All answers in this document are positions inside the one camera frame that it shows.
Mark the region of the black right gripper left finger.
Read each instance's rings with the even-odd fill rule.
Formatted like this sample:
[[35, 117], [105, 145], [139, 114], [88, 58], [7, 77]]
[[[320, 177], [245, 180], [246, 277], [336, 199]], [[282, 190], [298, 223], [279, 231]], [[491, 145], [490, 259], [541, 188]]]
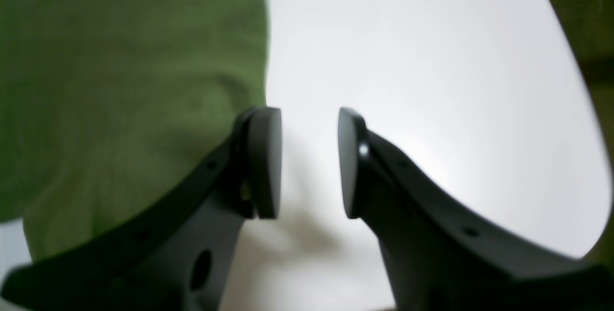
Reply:
[[245, 220], [276, 219], [282, 114], [260, 107], [153, 206], [11, 271], [1, 296], [31, 311], [216, 311]]

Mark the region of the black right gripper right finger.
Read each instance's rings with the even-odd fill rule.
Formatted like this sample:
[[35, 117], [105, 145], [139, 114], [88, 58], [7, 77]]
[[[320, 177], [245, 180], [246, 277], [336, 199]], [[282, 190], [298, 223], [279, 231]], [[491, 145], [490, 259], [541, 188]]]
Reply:
[[611, 311], [613, 274], [476, 214], [395, 145], [340, 109], [347, 217], [376, 235], [399, 311]]

